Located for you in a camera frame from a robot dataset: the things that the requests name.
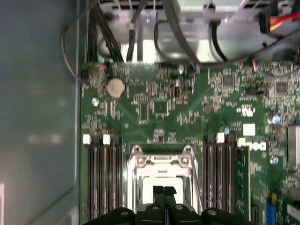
gray plastic panel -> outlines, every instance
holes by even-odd
[[[0,225],[76,225],[77,91],[60,52],[76,0],[0,1]],[[75,62],[76,27],[67,46]]]

sticker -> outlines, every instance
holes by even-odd
[[[255,136],[255,123],[243,124],[243,136]]]
[[[300,210],[288,204],[287,213],[294,217],[296,220],[300,221]]]

cable connector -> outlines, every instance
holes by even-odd
[[[262,34],[270,33],[270,14],[268,12],[258,14],[258,25]]]
[[[134,22],[129,23],[129,24],[128,24],[128,29],[129,29],[129,30],[134,30],[134,31],[135,31],[135,29],[136,29],[136,24],[135,24]]]

orange wire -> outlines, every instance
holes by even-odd
[[[282,24],[284,23],[284,21],[278,22],[275,25],[270,27],[270,31],[277,29],[278,27],[280,27]]]
[[[105,71],[105,70],[106,70],[106,66],[102,66],[102,67],[99,68],[100,72]]]
[[[255,61],[253,61],[253,69],[254,69],[254,72],[256,72],[256,67],[257,67],[257,65],[256,65]]]

ram slot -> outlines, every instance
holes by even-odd
[[[224,171],[224,152],[225,152],[225,146],[223,143],[217,144],[217,208],[224,210],[225,206],[225,198],[224,195],[224,183],[225,183],[225,171]]]
[[[235,148],[236,148],[236,142],[234,140],[233,135],[229,135],[227,139],[227,145],[226,145],[226,171],[227,171],[227,179],[226,179],[226,187],[228,189],[226,190],[226,196],[227,196],[227,209],[226,211],[230,213],[234,213],[234,171],[235,171]]]
[[[123,155],[122,155],[122,145],[115,144],[116,148],[116,168],[117,168],[117,179],[116,179],[116,205],[122,207],[123,205]]]
[[[93,150],[89,148],[88,152],[88,217],[89,221],[93,219]]]
[[[208,135],[203,141],[203,204],[204,208],[213,207],[217,188],[215,187],[216,179],[216,145],[214,135]]]
[[[98,152],[98,213],[99,215],[103,215],[106,213],[106,152],[104,145],[100,145],[100,149]]]
[[[212,206],[214,208],[218,207],[218,147],[214,142],[212,148],[210,149],[210,167],[211,167],[211,187],[212,187]]]
[[[89,219],[98,217],[98,148],[91,145],[89,151]]]
[[[208,145],[207,140],[203,140],[202,142],[202,192],[203,192],[203,209],[208,208],[207,201],[209,197],[208,193]]]
[[[111,144],[111,171],[110,174],[112,176],[112,182],[111,182],[111,191],[112,191],[112,210],[116,208],[116,180],[117,180],[117,152],[115,148],[114,142]]]

